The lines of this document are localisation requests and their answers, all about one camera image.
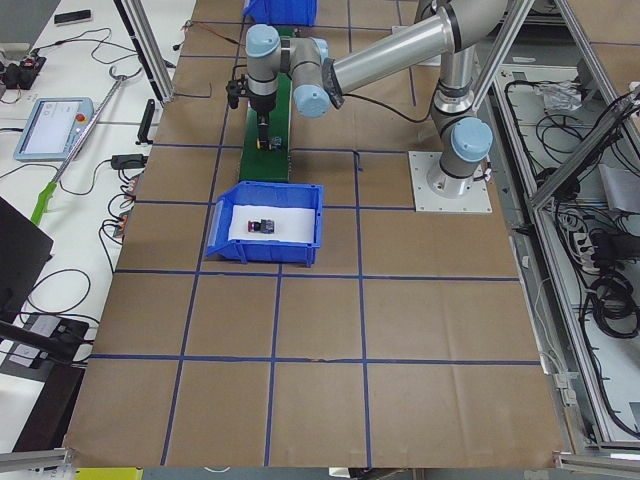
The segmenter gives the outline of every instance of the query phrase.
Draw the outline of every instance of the blue bin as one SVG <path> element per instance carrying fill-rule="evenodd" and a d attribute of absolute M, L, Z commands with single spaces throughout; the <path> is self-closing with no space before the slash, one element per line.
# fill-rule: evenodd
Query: blue bin
<path fill-rule="evenodd" d="M 239 183 L 220 195 L 216 202 L 206 256 L 217 253 L 231 260 L 240 260 L 242 263 L 253 261 L 304 263 L 310 267 L 316 260 L 316 252 L 320 248 L 322 239 L 323 197 L 322 185 Z M 229 227 L 235 205 L 313 209 L 315 211 L 314 241 L 298 243 L 277 240 L 229 240 Z"/>
<path fill-rule="evenodd" d="M 256 23 L 308 25 L 316 23 L 318 0 L 249 0 L 244 9 Z"/>

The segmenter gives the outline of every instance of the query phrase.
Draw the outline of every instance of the yellow object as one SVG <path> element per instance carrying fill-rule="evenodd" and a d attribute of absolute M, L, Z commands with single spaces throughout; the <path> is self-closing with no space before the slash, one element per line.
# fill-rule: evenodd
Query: yellow object
<path fill-rule="evenodd" d="M 76 480 L 141 480 L 141 468 L 79 468 Z"/>

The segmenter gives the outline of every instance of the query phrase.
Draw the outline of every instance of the blue plastic tray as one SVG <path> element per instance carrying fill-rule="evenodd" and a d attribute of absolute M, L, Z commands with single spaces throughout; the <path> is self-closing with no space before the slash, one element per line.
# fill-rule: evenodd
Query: blue plastic tray
<path fill-rule="evenodd" d="M 241 182 L 223 193 L 216 202 L 206 256 L 220 254 L 242 263 L 304 263 L 316 260 L 322 239 L 322 185 L 266 182 Z M 256 205 L 280 208 L 311 208 L 316 212 L 314 242 L 280 242 L 274 240 L 229 240 L 229 227 L 234 205 Z"/>
<path fill-rule="evenodd" d="M 256 23 L 315 25 L 318 0 L 250 0 L 244 9 Z"/>

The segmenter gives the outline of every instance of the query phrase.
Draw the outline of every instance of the power adapter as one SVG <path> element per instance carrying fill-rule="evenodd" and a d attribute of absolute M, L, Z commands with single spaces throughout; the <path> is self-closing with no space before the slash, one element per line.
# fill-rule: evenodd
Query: power adapter
<path fill-rule="evenodd" d="M 144 168 L 149 157 L 141 153 L 130 153 L 127 155 L 113 155 L 111 157 L 111 168 L 114 170 L 127 170 L 130 168 Z"/>

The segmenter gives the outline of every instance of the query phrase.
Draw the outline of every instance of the tablet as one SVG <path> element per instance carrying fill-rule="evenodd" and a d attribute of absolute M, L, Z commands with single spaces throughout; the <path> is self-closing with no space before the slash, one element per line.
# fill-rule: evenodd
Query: tablet
<path fill-rule="evenodd" d="M 64 160 L 93 115 L 90 98 L 40 98 L 33 106 L 13 158 Z"/>

